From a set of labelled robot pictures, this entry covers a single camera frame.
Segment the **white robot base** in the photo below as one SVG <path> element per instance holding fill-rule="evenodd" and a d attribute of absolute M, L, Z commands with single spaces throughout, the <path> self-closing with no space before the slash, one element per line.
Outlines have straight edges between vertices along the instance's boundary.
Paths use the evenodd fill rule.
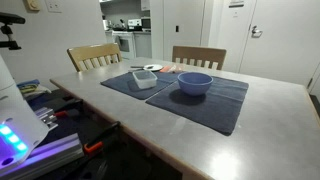
<path fill-rule="evenodd" d="M 22 164 L 48 132 L 47 125 L 23 98 L 0 55 L 0 176 Z"/>

